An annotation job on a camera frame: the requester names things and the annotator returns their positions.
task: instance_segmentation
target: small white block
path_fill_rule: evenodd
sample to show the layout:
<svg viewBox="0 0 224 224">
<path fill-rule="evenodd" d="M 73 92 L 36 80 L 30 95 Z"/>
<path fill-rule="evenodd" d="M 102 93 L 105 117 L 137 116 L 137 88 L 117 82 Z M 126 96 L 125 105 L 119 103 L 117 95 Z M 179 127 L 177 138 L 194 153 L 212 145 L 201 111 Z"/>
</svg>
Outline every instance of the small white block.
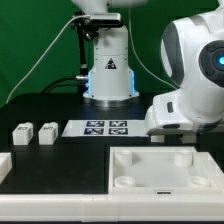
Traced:
<svg viewBox="0 0 224 224">
<path fill-rule="evenodd" d="M 181 138 L 184 144 L 194 144 L 197 142 L 197 135 L 196 134 L 185 134 Z"/>
<path fill-rule="evenodd" d="M 164 143 L 165 142 L 165 135 L 152 135 L 151 142 L 153 143 Z"/>
<path fill-rule="evenodd" d="M 28 145 L 33 137 L 33 124 L 19 124 L 12 133 L 14 145 Z"/>
<path fill-rule="evenodd" d="M 11 153 L 0 153 L 0 184 L 12 169 Z"/>
<path fill-rule="evenodd" d="M 58 124 L 55 122 L 44 124 L 38 135 L 40 145 L 53 145 L 58 137 Z"/>
</svg>

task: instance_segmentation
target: blue indicator light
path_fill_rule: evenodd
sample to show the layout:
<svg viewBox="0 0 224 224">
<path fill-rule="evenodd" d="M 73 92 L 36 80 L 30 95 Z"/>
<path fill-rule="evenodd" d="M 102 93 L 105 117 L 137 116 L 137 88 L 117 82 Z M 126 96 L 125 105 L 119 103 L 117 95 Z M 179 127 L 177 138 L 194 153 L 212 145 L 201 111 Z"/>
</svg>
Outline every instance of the blue indicator light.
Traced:
<svg viewBox="0 0 224 224">
<path fill-rule="evenodd" d="M 224 65 L 224 56 L 221 57 L 221 58 L 219 58 L 219 63 L 220 63 L 221 65 Z"/>
</svg>

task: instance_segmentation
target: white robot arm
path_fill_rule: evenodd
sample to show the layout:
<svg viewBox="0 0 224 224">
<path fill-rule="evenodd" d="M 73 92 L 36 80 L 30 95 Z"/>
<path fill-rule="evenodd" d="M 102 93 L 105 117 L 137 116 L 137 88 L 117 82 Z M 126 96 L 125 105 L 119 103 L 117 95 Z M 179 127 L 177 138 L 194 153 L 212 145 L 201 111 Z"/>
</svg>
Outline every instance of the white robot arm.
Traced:
<svg viewBox="0 0 224 224">
<path fill-rule="evenodd" d="M 86 15 L 107 13 L 108 8 L 129 8 L 146 4 L 148 0 L 72 0 Z"/>
<path fill-rule="evenodd" d="M 134 7 L 148 0 L 72 0 L 89 19 L 83 28 L 93 30 L 85 37 L 94 41 L 94 66 L 88 74 L 84 102 L 102 107 L 119 107 L 138 99 L 134 72 L 128 66 L 128 31 L 109 7 Z"/>
<path fill-rule="evenodd" d="M 171 22 L 161 56 L 179 90 L 156 96 L 146 115 L 148 134 L 205 133 L 224 117 L 224 5 Z"/>
</svg>

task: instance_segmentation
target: black cable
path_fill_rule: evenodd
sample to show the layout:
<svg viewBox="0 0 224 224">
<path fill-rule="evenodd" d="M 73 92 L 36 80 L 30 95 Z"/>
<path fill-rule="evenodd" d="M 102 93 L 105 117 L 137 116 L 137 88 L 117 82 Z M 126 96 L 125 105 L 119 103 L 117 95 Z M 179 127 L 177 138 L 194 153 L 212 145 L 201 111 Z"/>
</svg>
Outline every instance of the black cable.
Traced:
<svg viewBox="0 0 224 224">
<path fill-rule="evenodd" d="M 46 87 L 41 91 L 41 93 L 46 93 L 46 92 L 48 91 L 48 89 L 50 89 L 51 87 L 57 85 L 58 83 L 65 82 L 65 81 L 69 81 L 69 80 L 75 80 L 75 79 L 76 79 L 75 76 L 71 76 L 71 77 L 66 77 L 66 78 L 58 79 L 58 80 L 52 82 L 51 84 L 49 84 L 48 86 L 46 86 Z"/>
<path fill-rule="evenodd" d="M 61 87 L 76 87 L 76 86 L 79 86 L 80 84 L 62 84 L 62 85 L 55 85 L 55 86 L 52 86 L 51 88 L 48 89 L 48 91 L 46 91 L 46 93 L 50 93 L 53 89 L 56 89 L 56 88 L 61 88 Z"/>
</svg>

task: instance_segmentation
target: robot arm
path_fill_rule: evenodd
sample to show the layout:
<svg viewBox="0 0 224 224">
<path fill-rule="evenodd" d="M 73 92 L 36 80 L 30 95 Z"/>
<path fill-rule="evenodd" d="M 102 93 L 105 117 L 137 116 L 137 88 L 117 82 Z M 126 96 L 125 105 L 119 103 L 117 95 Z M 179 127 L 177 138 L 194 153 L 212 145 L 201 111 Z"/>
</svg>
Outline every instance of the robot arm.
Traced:
<svg viewBox="0 0 224 224">
<path fill-rule="evenodd" d="M 214 129 L 224 117 L 224 9 L 171 22 L 161 56 L 180 89 L 154 98 L 146 115 L 148 134 Z"/>
<path fill-rule="evenodd" d="M 147 3 L 147 0 L 72 0 L 86 15 L 107 13 L 108 8 L 130 8 Z"/>
</svg>

